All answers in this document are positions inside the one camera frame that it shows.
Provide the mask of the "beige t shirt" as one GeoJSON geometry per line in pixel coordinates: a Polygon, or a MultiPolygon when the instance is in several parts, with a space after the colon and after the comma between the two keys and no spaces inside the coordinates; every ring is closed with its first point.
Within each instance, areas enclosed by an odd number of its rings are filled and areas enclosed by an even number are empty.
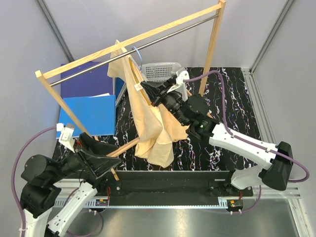
{"type": "Polygon", "coordinates": [[[173,143],[187,138],[187,126],[162,105],[153,107],[140,87],[143,76],[132,56],[109,63],[108,76],[126,83],[133,120],[139,137],[135,155],[163,168],[174,160],[173,143]]]}

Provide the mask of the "light blue wire hanger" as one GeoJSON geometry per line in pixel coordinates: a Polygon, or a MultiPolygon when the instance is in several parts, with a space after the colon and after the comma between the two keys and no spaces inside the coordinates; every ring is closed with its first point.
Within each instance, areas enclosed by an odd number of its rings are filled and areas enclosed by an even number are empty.
{"type": "Polygon", "coordinates": [[[133,50],[135,50],[135,52],[138,54],[139,59],[140,59],[140,66],[139,66],[139,70],[140,72],[142,72],[142,66],[143,66],[143,58],[142,55],[140,53],[140,51],[136,48],[136,47],[132,47],[133,50]]]}

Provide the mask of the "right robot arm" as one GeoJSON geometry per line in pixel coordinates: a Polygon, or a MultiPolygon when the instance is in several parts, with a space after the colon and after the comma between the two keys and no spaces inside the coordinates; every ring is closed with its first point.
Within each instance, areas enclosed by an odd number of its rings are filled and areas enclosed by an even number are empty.
{"type": "Polygon", "coordinates": [[[183,101],[181,93],[175,90],[175,82],[143,81],[140,86],[152,106],[163,105],[182,126],[187,126],[190,139],[224,148],[256,163],[254,167],[229,173],[223,187],[228,195],[235,196],[241,190],[262,184],[277,191],[286,190],[293,166],[289,144],[266,143],[230,130],[207,115],[208,106],[200,95],[183,101]]]}

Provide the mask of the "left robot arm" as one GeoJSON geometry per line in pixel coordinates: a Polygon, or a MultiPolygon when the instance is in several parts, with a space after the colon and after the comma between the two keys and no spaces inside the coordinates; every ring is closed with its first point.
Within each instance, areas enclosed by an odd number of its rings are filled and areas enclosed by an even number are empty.
{"type": "Polygon", "coordinates": [[[59,161],[34,155],[25,163],[21,178],[27,183],[20,197],[24,214],[22,237],[63,237],[86,203],[106,191],[106,173],[120,164],[119,158],[109,156],[118,149],[116,145],[96,141],[86,133],[74,139],[71,147],[73,150],[59,161]],[[78,192],[49,221],[48,216],[62,190],[55,184],[79,171],[84,171],[86,177],[78,192]]]}

